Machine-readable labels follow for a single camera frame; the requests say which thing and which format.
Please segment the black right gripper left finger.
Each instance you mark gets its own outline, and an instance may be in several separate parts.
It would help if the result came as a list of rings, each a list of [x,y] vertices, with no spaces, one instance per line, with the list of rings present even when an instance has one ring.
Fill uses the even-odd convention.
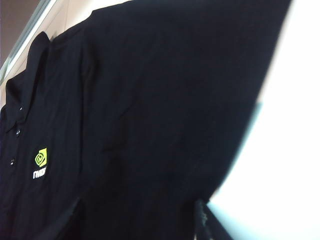
[[[83,226],[82,215],[82,201],[77,198],[68,209],[66,223],[59,234],[60,240],[79,240],[81,238],[81,228]]]

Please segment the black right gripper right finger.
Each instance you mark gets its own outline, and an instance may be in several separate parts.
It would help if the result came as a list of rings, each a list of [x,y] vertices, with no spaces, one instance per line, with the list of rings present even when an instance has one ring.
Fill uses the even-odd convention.
[[[195,240],[233,239],[203,200],[197,200],[195,202],[194,221]]]

